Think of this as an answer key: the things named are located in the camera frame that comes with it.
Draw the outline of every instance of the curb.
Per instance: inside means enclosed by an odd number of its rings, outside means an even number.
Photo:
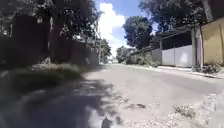
[[[198,73],[198,72],[187,72],[187,73],[192,74],[192,75],[209,77],[209,78],[224,79],[224,77],[216,76],[216,75],[211,75],[211,74],[204,74],[204,73]]]
[[[166,68],[153,68],[153,67],[141,67],[141,66],[135,66],[135,65],[123,65],[123,64],[116,64],[120,66],[125,66],[125,67],[131,67],[131,68],[138,68],[138,69],[144,69],[144,70],[150,70],[150,71],[156,71],[156,72],[163,72],[163,73],[169,73],[164,70],[172,70],[174,71],[173,73],[169,74],[177,74],[177,73],[182,73],[182,74],[191,74],[191,75],[197,75],[197,76],[203,76],[203,77],[208,77],[208,78],[216,78],[216,79],[223,79],[224,77],[221,76],[216,76],[216,75],[211,75],[211,74],[204,74],[204,73],[199,73],[199,72],[192,72],[192,71],[184,71],[184,70],[176,70],[176,69],[166,69]]]

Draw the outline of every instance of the roof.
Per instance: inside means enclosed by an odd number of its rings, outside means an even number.
[[[166,38],[169,38],[169,37],[172,37],[172,36],[175,36],[175,35],[183,34],[185,32],[191,31],[192,28],[193,28],[192,25],[186,25],[186,26],[182,26],[182,27],[179,27],[179,28],[176,28],[176,29],[172,29],[172,30],[169,30],[169,31],[158,33],[152,39],[152,41],[158,42],[161,39],[166,39]]]

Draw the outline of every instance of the tree trunk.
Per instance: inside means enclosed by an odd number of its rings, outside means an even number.
[[[62,25],[57,17],[52,17],[51,19],[51,31],[49,36],[50,59],[52,63],[58,63],[57,53]]]

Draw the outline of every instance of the sidewalk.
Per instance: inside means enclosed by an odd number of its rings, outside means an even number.
[[[201,73],[201,72],[193,72],[191,68],[159,66],[158,69],[176,70],[176,71],[189,73],[189,74],[192,74],[192,75],[199,75],[199,76],[204,76],[204,77],[209,77],[209,78],[224,79],[224,69],[222,69],[219,73],[216,73],[216,74],[205,74],[205,73]]]
[[[179,67],[166,67],[166,66],[159,66],[157,68],[153,68],[150,66],[139,66],[139,65],[124,65],[129,67],[134,67],[138,69],[145,69],[145,70],[151,70],[156,72],[163,72],[163,73],[169,73],[174,75],[196,75],[196,76],[202,76],[202,77],[209,77],[209,78],[217,78],[217,79],[224,79],[224,69],[220,71],[220,73],[217,74],[204,74],[200,72],[193,72],[191,68],[179,68]]]

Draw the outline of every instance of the white wall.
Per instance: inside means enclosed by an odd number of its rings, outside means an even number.
[[[192,45],[175,48],[175,65],[192,67]]]
[[[162,64],[163,65],[175,65],[175,58],[174,58],[174,49],[168,49],[162,51]]]
[[[162,51],[162,64],[192,67],[192,45]]]

